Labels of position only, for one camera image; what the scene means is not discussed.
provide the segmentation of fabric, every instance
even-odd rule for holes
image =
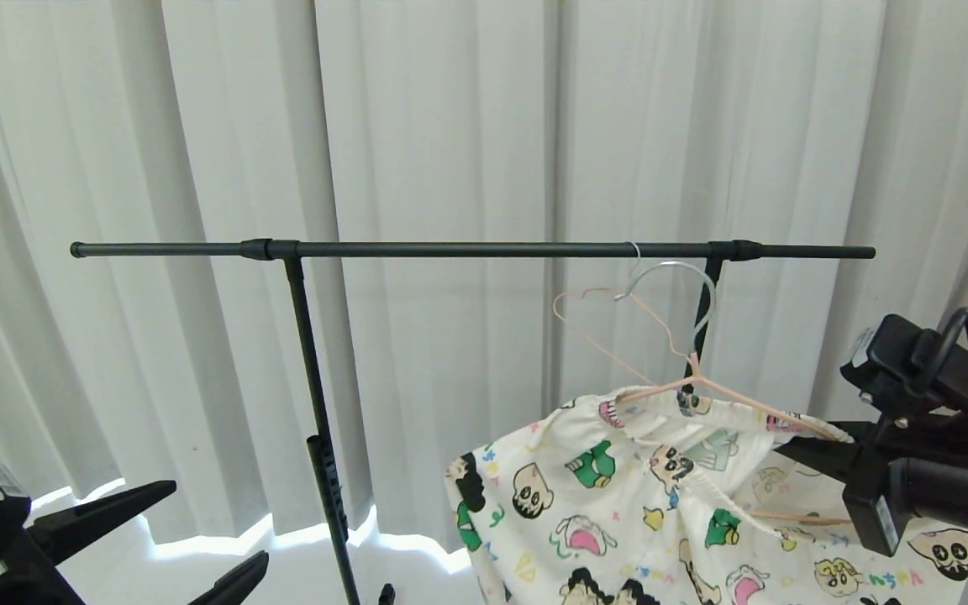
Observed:
[[[887,558],[849,524],[758,519],[846,518],[841,483],[772,451],[811,436],[802,426],[683,393],[615,405],[628,391],[579,397],[450,464],[485,602],[958,602],[965,529],[915,519]]]

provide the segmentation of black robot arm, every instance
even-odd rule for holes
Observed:
[[[887,315],[858,338],[842,376],[877,422],[834,422],[853,444],[798,437],[777,451],[845,483],[861,544],[895,555],[914,517],[968,528],[968,309],[940,332]]]

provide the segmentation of black clothes rack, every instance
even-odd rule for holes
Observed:
[[[281,260],[293,299],[293,315],[304,355],[304,371],[318,433],[308,437],[308,455],[312,459],[320,502],[334,545],[346,602],[360,605],[357,583],[350,566],[346,540],[350,528],[339,490],[338,468],[331,447],[331,429],[327,418],[323,383],[320,382],[319,359],[312,333],[312,318],[304,290],[301,258],[704,258],[704,272],[713,283],[719,283],[723,262],[756,260],[756,258],[872,258],[876,249],[860,245],[763,245],[748,240],[709,241],[702,244],[651,244],[650,242],[616,242],[616,244],[567,244],[567,242],[506,242],[506,244],[470,244],[470,242],[303,242],[296,240],[250,239],[227,244],[81,244],[70,245],[70,253],[86,256],[242,256],[252,260]],[[709,292],[702,288],[697,307],[697,322],[708,313]],[[707,326],[694,339],[699,355],[704,347]],[[687,367],[687,376],[691,369]],[[381,590],[380,605],[395,602],[393,586]]]

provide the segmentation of vertical blind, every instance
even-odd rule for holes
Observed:
[[[252,237],[875,245],[728,265],[706,351],[868,414],[837,360],[968,265],[968,3],[0,3],[0,460],[31,492],[177,479],[157,541],[322,521],[281,267],[68,253]],[[350,521],[460,546],[447,460],[639,381],[550,315],[633,264],[308,260]],[[639,287],[679,349],[698,283]],[[564,310],[680,375],[635,306]]]

